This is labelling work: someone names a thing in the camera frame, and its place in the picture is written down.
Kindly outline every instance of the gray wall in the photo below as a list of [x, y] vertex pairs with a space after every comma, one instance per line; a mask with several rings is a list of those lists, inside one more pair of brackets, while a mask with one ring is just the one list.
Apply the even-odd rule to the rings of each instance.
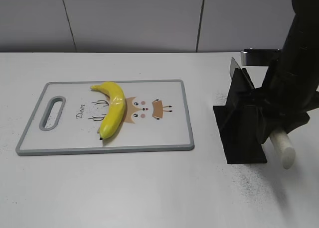
[[291, 0], [204, 0], [197, 40], [201, 7], [202, 0], [0, 0], [0, 52], [281, 48], [294, 16]]
[[291, 0], [205, 0], [198, 51], [281, 48], [294, 15]]
[[65, 0], [81, 52], [195, 52], [201, 0]]
[[75, 51], [62, 0], [0, 0], [0, 52]]

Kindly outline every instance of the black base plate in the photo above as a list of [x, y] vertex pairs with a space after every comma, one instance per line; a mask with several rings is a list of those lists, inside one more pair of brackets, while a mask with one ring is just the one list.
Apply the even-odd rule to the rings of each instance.
[[262, 146], [253, 139], [250, 142], [245, 138], [236, 138], [236, 130], [234, 127], [238, 126], [236, 122], [227, 123], [226, 106], [214, 106], [215, 117], [219, 128], [219, 134], [223, 143], [224, 152], [228, 164], [251, 164], [251, 163], [267, 163], [265, 153]]

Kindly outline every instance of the black mount stand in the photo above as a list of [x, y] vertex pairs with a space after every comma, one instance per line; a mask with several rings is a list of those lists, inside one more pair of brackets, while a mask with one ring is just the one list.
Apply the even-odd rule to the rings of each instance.
[[225, 106], [214, 106], [220, 137], [228, 164], [267, 163], [266, 156], [254, 134], [258, 110], [238, 107], [238, 92], [254, 89], [246, 69], [235, 69]]

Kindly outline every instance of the cutting board handle hole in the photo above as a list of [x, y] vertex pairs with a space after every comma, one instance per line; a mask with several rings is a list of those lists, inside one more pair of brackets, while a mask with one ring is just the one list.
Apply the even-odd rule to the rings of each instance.
[[65, 101], [63, 96], [55, 96], [50, 99], [39, 124], [42, 131], [52, 130], [58, 125]]

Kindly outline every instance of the yellow banana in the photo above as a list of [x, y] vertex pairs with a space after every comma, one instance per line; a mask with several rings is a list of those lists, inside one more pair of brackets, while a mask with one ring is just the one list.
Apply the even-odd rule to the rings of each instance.
[[100, 91], [110, 97], [109, 112], [102, 120], [99, 129], [100, 140], [111, 137], [118, 129], [126, 108], [123, 90], [114, 82], [92, 85], [92, 90]]

